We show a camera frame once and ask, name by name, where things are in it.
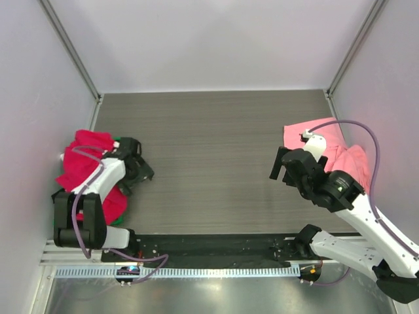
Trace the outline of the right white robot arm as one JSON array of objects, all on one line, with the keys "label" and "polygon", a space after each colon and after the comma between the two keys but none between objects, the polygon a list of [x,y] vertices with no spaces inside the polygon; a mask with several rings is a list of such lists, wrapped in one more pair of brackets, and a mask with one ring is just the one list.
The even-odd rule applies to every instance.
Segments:
[{"label": "right white robot arm", "polygon": [[294,248],[301,258],[336,260],[372,279],[388,297],[402,304],[418,300],[418,257],[415,244],[378,209],[372,209],[363,187],[348,173],[325,172],[326,157],[311,152],[279,147],[270,178],[297,188],[314,205],[349,223],[372,246],[360,247],[308,224],[295,237]]}]

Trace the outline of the red t shirt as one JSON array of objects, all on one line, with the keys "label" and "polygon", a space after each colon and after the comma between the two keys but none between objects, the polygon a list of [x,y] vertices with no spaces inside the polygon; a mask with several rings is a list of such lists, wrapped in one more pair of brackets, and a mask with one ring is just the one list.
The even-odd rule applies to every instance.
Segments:
[{"label": "red t shirt", "polygon": [[[90,130],[76,131],[75,139],[64,150],[64,173],[56,178],[56,182],[62,188],[64,188],[65,191],[70,192],[72,189],[83,183],[99,166],[97,161],[73,152],[73,148],[82,146],[82,151],[87,152],[97,158],[101,158],[102,153],[98,150],[92,149],[92,147],[97,147],[102,150],[109,150],[112,148],[114,140],[115,138],[107,132],[95,132]],[[113,188],[103,201],[102,206],[105,221],[108,225],[112,225],[111,223],[113,221]]]}]

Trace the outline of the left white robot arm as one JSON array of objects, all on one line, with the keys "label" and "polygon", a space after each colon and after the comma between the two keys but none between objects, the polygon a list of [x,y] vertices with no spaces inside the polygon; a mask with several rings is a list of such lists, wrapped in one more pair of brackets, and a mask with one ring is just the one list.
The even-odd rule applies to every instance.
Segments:
[{"label": "left white robot arm", "polygon": [[134,260],[139,253],[139,244],[132,240],[134,231],[108,225],[103,203],[114,187],[131,196],[136,184],[154,177],[142,157],[141,143],[121,137],[110,150],[83,145],[71,151],[98,165],[81,184],[54,195],[55,245],[79,248],[87,256],[91,250],[116,249],[122,259]]}]

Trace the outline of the pink t shirt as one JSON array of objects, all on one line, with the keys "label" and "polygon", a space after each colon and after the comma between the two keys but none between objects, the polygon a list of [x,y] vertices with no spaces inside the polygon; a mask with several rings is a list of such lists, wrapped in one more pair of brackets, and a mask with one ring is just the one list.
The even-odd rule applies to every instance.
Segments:
[{"label": "pink t shirt", "polygon": [[[290,149],[302,148],[301,134],[306,130],[335,121],[334,118],[322,118],[292,124],[283,127],[283,145]],[[351,175],[366,191],[370,192],[371,171],[365,151],[359,145],[348,146],[338,124],[325,126],[315,131],[316,134],[324,136],[327,148],[323,153],[328,158],[325,172],[342,170]]]}]

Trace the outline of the green plastic tray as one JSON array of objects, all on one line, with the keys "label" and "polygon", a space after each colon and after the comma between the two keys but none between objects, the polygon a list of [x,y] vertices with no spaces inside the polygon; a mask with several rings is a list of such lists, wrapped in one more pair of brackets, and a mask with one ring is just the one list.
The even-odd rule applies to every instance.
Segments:
[{"label": "green plastic tray", "polygon": [[123,222],[124,212],[126,211],[128,205],[128,198],[120,191],[117,185],[113,188],[112,202],[113,221],[111,224],[116,226]]}]

